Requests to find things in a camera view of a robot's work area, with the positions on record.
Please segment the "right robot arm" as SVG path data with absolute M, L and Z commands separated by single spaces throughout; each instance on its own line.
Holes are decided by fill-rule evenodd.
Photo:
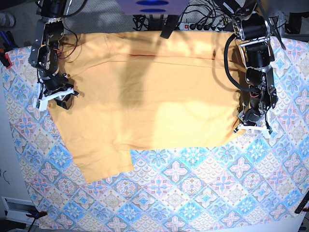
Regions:
M 38 95 L 33 107 L 47 110 L 49 101 L 68 110 L 78 92 L 70 84 L 66 73 L 59 72 L 59 45 L 64 35 L 63 20 L 67 2 L 65 0 L 38 0 L 37 12 L 41 18 L 37 22 L 34 42 L 31 46 L 29 64 L 37 71 Z

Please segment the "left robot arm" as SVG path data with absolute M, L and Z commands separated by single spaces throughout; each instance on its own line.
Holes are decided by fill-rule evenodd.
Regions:
M 276 107 L 278 101 L 270 65 L 275 60 L 270 43 L 271 35 L 275 35 L 279 42 L 282 41 L 270 18 L 280 8 L 274 0 L 249 0 L 244 6 L 240 6 L 235 0 L 223 0 L 219 5 L 231 17 L 234 30 L 224 47 L 225 73 L 236 88 L 247 92 L 250 97 L 249 101 L 242 103 L 238 114 L 239 125 L 234 132 L 255 130 L 270 136 L 272 128 L 267 121 L 267 114 Z M 243 87 L 229 72 L 228 50 L 234 40 L 239 41 L 239 51 L 246 68 L 247 87 Z

